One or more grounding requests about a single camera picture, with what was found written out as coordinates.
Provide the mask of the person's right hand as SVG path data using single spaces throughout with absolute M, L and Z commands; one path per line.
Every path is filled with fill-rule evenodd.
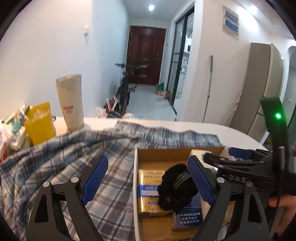
M 296 197 L 292 195 L 283 195 L 280 198 L 278 207 L 284 209 L 283 214 L 277 226 L 271 228 L 272 234 L 282 235 L 295 215 Z

